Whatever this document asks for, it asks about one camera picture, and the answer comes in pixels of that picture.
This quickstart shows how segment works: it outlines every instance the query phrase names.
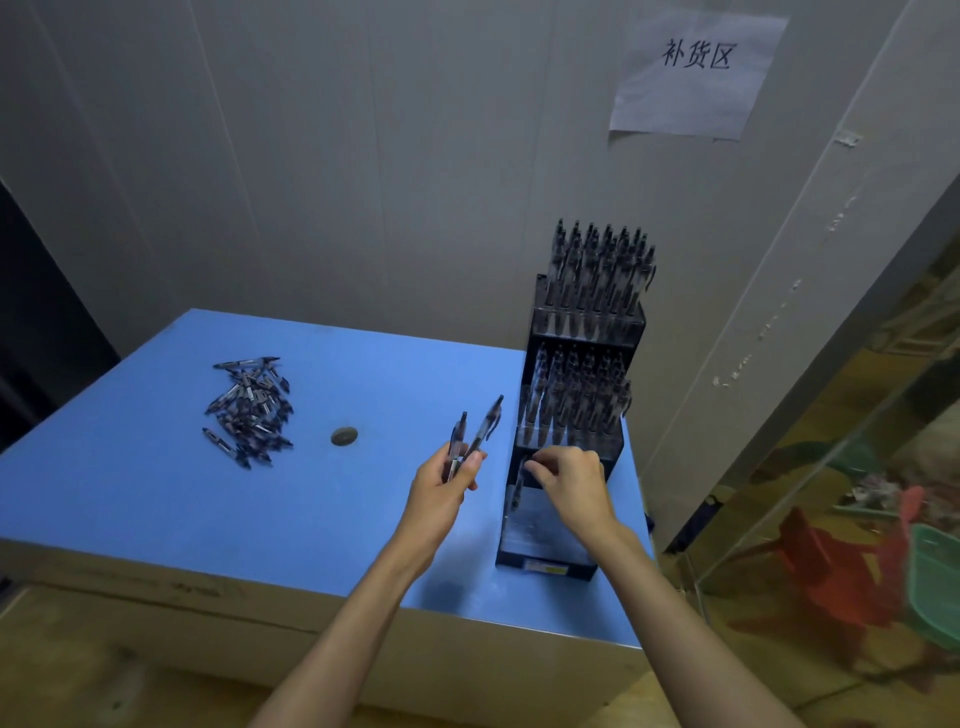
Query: label sticker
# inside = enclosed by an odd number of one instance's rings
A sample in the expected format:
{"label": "label sticker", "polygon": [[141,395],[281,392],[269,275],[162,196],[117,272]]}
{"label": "label sticker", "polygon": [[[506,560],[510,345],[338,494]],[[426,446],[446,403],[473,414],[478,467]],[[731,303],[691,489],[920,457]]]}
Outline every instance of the label sticker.
{"label": "label sticker", "polygon": [[524,571],[539,571],[540,573],[555,573],[558,576],[566,576],[570,567],[562,567],[559,564],[550,564],[545,561],[536,561],[534,559],[523,560]]}

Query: paper sign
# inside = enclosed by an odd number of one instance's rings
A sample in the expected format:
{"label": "paper sign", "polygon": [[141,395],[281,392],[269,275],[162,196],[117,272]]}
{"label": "paper sign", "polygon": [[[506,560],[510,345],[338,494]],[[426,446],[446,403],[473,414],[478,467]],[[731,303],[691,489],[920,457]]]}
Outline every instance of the paper sign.
{"label": "paper sign", "polygon": [[665,10],[627,36],[611,131],[739,139],[787,18]]}

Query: white wall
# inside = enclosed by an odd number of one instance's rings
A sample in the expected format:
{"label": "white wall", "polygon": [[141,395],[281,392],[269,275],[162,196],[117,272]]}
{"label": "white wall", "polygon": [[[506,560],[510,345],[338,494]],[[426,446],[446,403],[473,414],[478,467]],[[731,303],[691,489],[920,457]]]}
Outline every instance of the white wall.
{"label": "white wall", "polygon": [[556,219],[641,225],[642,465],[904,0],[686,3],[791,15],[742,140],[610,136],[661,4],[12,0],[0,177],[121,353],[189,306],[519,348]]}

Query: blue table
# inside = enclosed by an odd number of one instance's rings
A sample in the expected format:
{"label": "blue table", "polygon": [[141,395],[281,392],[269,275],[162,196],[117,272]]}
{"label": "blue table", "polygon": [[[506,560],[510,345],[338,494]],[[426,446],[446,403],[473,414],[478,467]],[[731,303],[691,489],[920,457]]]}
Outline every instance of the blue table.
{"label": "blue table", "polygon": [[[203,413],[228,388],[211,364],[267,354],[291,383],[295,448],[244,471],[201,433],[219,429]],[[343,597],[417,466],[464,409],[470,434],[503,394],[480,488],[402,606],[637,647],[602,572],[493,563],[522,364],[513,350],[191,310],[0,456],[0,539]],[[332,445],[348,425],[356,442]],[[652,552],[629,439],[609,487]]]}

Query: pile of pens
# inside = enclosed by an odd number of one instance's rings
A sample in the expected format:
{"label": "pile of pens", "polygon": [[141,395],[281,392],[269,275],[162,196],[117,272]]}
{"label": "pile of pens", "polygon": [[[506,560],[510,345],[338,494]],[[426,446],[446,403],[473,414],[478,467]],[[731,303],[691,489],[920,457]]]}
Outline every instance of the pile of pens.
{"label": "pile of pens", "polygon": [[541,345],[533,379],[521,395],[520,443],[532,447],[536,433],[538,448],[549,442],[598,449],[633,401],[625,375],[619,354],[597,360],[574,345],[558,346],[551,355]]}
{"label": "pile of pens", "polygon": [[271,463],[271,451],[294,446],[281,434],[294,408],[286,397],[290,382],[276,370],[279,359],[261,356],[213,365],[227,372],[231,386],[210,403],[205,414],[216,417],[233,445],[209,427],[204,427],[204,436],[247,470],[252,460]]}
{"label": "pile of pens", "polygon": [[535,333],[635,345],[643,333],[640,298],[657,273],[655,249],[640,228],[633,237],[609,225],[603,234],[593,225],[581,232],[578,221],[567,234],[558,222],[550,270],[538,284]]}

